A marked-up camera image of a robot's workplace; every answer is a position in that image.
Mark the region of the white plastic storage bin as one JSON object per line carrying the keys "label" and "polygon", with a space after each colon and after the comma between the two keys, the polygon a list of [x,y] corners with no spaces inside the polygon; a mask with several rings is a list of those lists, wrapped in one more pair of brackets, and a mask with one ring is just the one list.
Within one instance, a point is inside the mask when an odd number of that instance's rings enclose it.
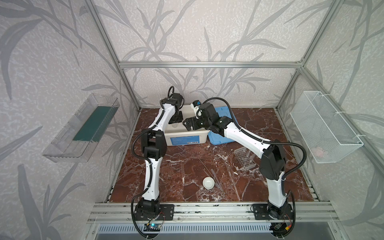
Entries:
{"label": "white plastic storage bin", "polygon": [[164,128],[167,146],[195,145],[206,142],[210,131],[204,128],[187,131],[182,122],[169,123]]}

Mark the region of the clear test tube rack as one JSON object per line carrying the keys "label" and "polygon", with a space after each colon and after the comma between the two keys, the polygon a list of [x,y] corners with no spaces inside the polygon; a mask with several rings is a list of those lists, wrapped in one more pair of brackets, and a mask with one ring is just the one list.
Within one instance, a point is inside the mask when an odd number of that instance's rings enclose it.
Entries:
{"label": "clear test tube rack", "polygon": [[240,170],[251,170],[257,166],[255,162],[256,155],[246,147],[234,151],[235,159],[240,163]]}

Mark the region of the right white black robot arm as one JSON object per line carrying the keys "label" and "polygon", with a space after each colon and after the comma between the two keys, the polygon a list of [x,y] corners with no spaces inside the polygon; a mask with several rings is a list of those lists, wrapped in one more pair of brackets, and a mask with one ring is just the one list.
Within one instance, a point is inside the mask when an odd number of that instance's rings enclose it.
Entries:
{"label": "right white black robot arm", "polygon": [[[224,102],[229,109],[230,117],[221,117],[215,107],[209,102],[211,100]],[[296,143],[270,141],[241,127],[235,118],[230,104],[222,98],[213,97],[204,102],[196,100],[191,104],[191,108],[195,116],[183,121],[187,131],[210,130],[215,134],[241,144],[261,159],[259,171],[267,179],[269,191],[267,212],[275,220],[285,216],[290,209],[284,182],[288,175],[297,171],[307,160],[305,148]],[[287,160],[284,146],[299,148],[303,153],[300,163],[288,171],[286,171]]]}

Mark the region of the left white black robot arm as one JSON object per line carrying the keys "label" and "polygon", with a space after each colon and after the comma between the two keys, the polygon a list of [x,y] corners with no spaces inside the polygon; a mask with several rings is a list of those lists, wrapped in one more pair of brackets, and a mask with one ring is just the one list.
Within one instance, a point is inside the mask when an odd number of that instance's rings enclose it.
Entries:
{"label": "left white black robot arm", "polygon": [[175,87],[171,86],[167,97],[160,100],[160,109],[153,123],[142,131],[132,144],[132,154],[138,159],[145,160],[146,163],[145,189],[138,195],[140,198],[137,205],[138,212],[151,215],[160,213],[160,167],[167,152],[165,128],[183,104],[183,96],[175,93]]}

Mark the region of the blue plastic bin lid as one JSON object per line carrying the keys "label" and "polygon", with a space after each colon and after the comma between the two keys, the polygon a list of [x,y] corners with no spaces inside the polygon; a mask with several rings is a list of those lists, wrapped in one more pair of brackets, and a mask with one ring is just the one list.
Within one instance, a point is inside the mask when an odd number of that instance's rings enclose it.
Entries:
{"label": "blue plastic bin lid", "polygon": [[217,145],[223,145],[223,144],[228,144],[228,143],[234,142],[234,140],[227,138],[224,135],[224,129],[225,129],[226,125],[229,124],[230,120],[232,119],[229,108],[228,107],[217,107],[217,108],[215,108],[215,110],[218,113],[219,118],[220,118],[219,121],[217,122],[217,125],[218,125],[218,128],[220,131],[219,132],[210,131],[208,133],[210,143],[212,145],[217,146]]}

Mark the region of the white ceramic bowl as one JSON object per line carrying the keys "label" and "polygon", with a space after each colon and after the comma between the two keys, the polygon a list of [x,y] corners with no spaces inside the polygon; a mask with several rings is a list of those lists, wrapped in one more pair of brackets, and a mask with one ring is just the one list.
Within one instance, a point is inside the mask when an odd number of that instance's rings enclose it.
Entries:
{"label": "white ceramic bowl", "polygon": [[205,177],[203,179],[203,187],[207,190],[213,189],[215,186],[215,180],[211,177]]}

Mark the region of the glass stirring rod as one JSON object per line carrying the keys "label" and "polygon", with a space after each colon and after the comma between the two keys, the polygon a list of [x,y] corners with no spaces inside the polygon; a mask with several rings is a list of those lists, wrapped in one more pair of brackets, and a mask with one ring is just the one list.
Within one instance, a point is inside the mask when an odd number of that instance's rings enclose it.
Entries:
{"label": "glass stirring rod", "polygon": [[[201,170],[199,170],[198,177],[202,177],[200,180],[202,186],[200,196],[202,200],[210,202],[236,202],[240,199],[225,162],[205,159],[199,159],[199,162]],[[203,180],[206,177],[212,178],[215,182],[214,187],[210,190],[207,190],[203,185]]]}

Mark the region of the green circuit board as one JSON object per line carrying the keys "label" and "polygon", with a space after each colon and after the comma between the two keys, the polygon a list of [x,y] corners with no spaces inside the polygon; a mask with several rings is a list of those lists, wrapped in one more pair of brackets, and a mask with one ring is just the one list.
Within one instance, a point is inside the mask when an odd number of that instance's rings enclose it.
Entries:
{"label": "green circuit board", "polygon": [[144,232],[160,232],[162,224],[148,223],[144,224]]}

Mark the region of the pink object in basket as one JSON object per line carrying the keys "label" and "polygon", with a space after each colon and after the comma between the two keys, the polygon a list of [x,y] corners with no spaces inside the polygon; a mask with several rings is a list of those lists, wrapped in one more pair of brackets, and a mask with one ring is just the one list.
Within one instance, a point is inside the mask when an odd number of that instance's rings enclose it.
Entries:
{"label": "pink object in basket", "polygon": [[327,153],[325,150],[323,150],[323,148],[321,147],[316,147],[316,148],[312,148],[312,154],[314,155],[314,157],[316,158],[323,158],[325,156],[325,154]]}

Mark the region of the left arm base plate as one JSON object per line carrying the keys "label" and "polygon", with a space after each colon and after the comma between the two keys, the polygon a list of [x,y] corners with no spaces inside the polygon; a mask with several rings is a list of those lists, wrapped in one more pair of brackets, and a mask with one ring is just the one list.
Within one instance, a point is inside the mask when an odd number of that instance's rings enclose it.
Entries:
{"label": "left arm base plate", "polygon": [[160,204],[154,207],[143,207],[137,205],[134,210],[136,221],[172,221],[174,218],[175,205]]}

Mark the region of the clear wall shelf green mat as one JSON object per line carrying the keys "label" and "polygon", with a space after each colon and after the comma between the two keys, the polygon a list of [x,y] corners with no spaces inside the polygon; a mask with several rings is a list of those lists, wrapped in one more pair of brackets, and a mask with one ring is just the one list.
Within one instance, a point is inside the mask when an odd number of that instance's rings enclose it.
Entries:
{"label": "clear wall shelf green mat", "polygon": [[54,163],[86,163],[120,107],[117,97],[90,94],[42,155]]}

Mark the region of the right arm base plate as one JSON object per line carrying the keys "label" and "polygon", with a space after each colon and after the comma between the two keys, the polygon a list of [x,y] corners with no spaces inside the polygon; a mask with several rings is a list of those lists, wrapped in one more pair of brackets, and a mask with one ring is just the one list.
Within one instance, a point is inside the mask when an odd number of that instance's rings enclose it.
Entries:
{"label": "right arm base plate", "polygon": [[255,220],[266,221],[283,221],[293,220],[296,212],[291,204],[285,204],[281,208],[268,204],[253,204],[251,205],[251,212],[254,214]]}

